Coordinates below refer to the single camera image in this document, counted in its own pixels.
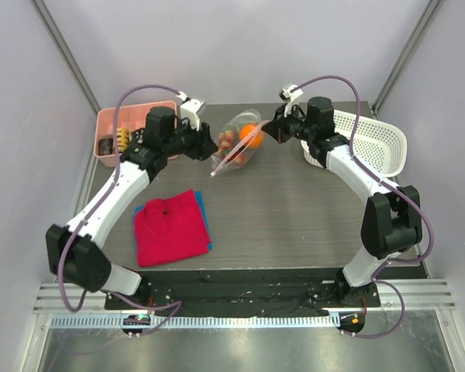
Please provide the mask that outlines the clear zip top bag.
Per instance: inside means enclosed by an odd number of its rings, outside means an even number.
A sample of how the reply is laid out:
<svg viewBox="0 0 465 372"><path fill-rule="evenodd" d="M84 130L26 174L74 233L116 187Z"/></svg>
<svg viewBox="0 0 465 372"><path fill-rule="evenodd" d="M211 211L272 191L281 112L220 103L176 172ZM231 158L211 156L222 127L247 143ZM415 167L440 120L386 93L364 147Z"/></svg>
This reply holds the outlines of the clear zip top bag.
<svg viewBox="0 0 465 372"><path fill-rule="evenodd" d="M229 120L219 131L217 151L212 155L211 176L239 170L264 143L260 113L248 109Z"/></svg>

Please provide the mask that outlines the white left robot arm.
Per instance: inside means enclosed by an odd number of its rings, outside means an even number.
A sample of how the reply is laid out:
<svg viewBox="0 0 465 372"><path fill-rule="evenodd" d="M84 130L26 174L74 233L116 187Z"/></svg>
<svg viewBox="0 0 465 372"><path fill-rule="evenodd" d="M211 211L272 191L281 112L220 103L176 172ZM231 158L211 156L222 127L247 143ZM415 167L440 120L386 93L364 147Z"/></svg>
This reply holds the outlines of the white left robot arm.
<svg viewBox="0 0 465 372"><path fill-rule="evenodd" d="M134 309L148 303L150 291L141 285L141 276L111 263L102 247L122 213L167 166L169 157L184 154L192 160L206 160L218 149L208 124L199 117L204 106L191 99L177 112L164 106L152 108L142 136L129 143L96 196L64 226L52 225L47 230L50 270L59 282L90 292L118 292Z"/></svg>

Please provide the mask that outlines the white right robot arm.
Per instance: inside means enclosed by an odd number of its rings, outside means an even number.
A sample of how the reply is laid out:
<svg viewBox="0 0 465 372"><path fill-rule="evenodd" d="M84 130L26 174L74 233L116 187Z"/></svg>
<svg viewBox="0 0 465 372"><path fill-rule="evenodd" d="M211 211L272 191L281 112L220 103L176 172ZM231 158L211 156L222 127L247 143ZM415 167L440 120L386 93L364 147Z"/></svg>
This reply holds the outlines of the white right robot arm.
<svg viewBox="0 0 465 372"><path fill-rule="evenodd" d="M291 138L306 142L311 156L342 179L364 203L362 246L338 271L334 287L341 305L355 305L370 292L376 272L422 240L422 222L412 207L420 202L418 190L371 177L357 163L348 138L336 131L329 98L311 98L306 110L295 105L290 113L279 107L262 130L279 143Z"/></svg>

